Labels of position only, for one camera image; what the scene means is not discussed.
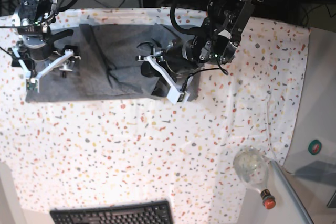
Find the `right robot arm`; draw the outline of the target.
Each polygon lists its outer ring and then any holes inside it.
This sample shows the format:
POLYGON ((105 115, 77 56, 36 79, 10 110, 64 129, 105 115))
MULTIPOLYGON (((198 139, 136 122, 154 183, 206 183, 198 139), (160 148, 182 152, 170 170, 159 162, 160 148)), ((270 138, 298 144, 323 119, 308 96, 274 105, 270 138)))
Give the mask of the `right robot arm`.
POLYGON ((66 29, 53 34, 50 25, 60 12, 58 0, 21 0, 13 15, 20 40, 9 49, 12 67, 22 68, 28 78, 41 78, 53 69, 62 76, 71 72, 80 59, 76 46, 55 47, 55 42, 74 34, 66 29))

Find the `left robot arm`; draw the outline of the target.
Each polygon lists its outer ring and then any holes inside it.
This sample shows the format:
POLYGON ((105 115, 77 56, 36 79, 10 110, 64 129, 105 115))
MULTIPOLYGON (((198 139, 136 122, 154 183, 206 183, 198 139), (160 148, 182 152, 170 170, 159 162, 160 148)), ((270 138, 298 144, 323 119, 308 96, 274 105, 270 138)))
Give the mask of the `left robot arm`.
POLYGON ((241 42, 242 33, 255 6, 263 0, 197 0, 207 16, 199 27, 184 28, 178 24, 176 9, 179 0, 172 0, 168 28, 175 35, 185 35, 186 42, 170 40, 163 48, 154 47, 151 59, 166 71, 166 75, 192 74, 207 63, 219 69, 232 62, 241 42))

